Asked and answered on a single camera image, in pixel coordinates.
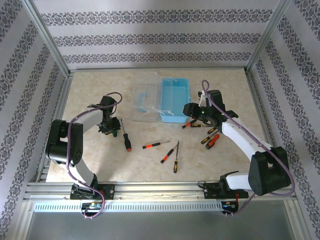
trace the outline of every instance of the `purple cable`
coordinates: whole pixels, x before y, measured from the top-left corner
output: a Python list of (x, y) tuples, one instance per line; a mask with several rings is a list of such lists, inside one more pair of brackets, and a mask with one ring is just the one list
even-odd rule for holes
[(91, 109), (89, 109), (89, 110), (87, 110), (87, 111), (84, 111), (84, 112), (78, 114), (76, 117), (74, 117), (74, 118), (70, 121), (69, 126), (68, 126), (68, 132), (67, 132), (68, 142), (67, 142), (67, 147), (66, 147), (66, 163), (65, 163), (65, 168), (66, 168), (69, 176), (70, 176), (73, 180), (75, 180), (77, 183), (85, 186), (86, 188), (88, 188), (88, 189), (90, 189), (90, 190), (98, 193), (98, 194), (101, 196), (101, 198), (102, 198), (102, 206), (101, 206), (100, 210), (99, 210), (96, 214), (94, 214), (94, 215), (92, 215), (92, 216), (87, 216), (87, 215), (86, 215), (86, 212), (87, 212), (88, 209), (86, 209), (86, 210), (84, 211), (83, 215), (84, 215), (84, 217), (85, 217), (86, 219), (93, 219), (93, 218), (95, 218), (96, 216), (98, 216), (98, 215), (103, 211), (103, 209), (105, 208), (105, 203), (106, 203), (106, 201), (105, 201), (104, 195), (103, 195), (100, 191), (98, 191), (97, 189), (95, 189), (95, 188), (87, 185), (85, 182), (80, 181), (79, 179), (77, 179), (76, 177), (74, 177), (74, 176), (72, 175), (72, 173), (70, 172), (71, 126), (72, 126), (72, 124), (73, 124), (78, 118), (82, 117), (83, 115), (85, 115), (85, 114), (87, 114), (87, 113), (90, 113), (90, 112), (93, 112), (93, 111), (96, 111), (96, 110), (111, 108), (111, 107), (114, 107), (114, 106), (118, 105), (119, 103), (121, 103), (121, 101), (122, 101), (122, 99), (123, 99), (121, 93), (115, 91), (115, 92), (110, 92), (110, 93), (108, 93), (106, 96), (109, 96), (109, 95), (111, 95), (111, 94), (118, 94), (118, 95), (120, 95), (120, 101), (116, 102), (115, 104), (109, 105), (109, 106), (101, 106), (101, 107), (91, 108)]
[[(265, 151), (267, 151), (272, 157), (274, 157), (274, 159), (280, 164), (280, 166), (285, 170), (285, 172), (288, 174), (290, 180), (291, 180), (291, 190), (287, 193), (284, 194), (279, 194), (279, 193), (274, 193), (274, 192), (270, 192), (271, 195), (274, 196), (278, 196), (278, 197), (287, 197), (290, 196), (292, 193), (294, 193), (295, 188), (296, 188), (296, 184), (295, 184), (295, 180), (294, 177), (292, 176), (292, 174), (290, 173), (289, 169), (287, 168), (286, 165), (284, 165), (284, 163), (272, 152), (270, 151), (265, 145), (263, 145), (258, 139), (255, 138), (255, 136), (253, 136), (245, 127), (243, 127), (242, 125), (240, 125), (239, 123), (237, 123), (235, 120), (232, 119), (232, 117), (230, 117), (228, 114), (226, 114), (220, 107), (218, 107), (215, 102), (211, 99), (210, 95), (208, 94), (208, 89), (209, 89), (209, 82), (207, 80), (202, 80), (201, 82), (201, 86), (202, 86), (202, 90), (205, 94), (205, 96), (209, 99), (210, 103), (219, 110), (220, 113), (222, 113), (224, 116), (226, 116), (231, 122), (233, 122), (238, 128), (242, 129), (253, 141), (256, 142), (256, 144), (258, 144), (258, 146), (260, 146), (261, 148), (263, 148)], [(240, 212), (242, 211), (247, 205), (248, 203), (251, 201), (251, 199), (255, 196), (255, 194), (253, 194), (249, 200), (241, 207), (241, 209), (239, 209), (237, 211)]]

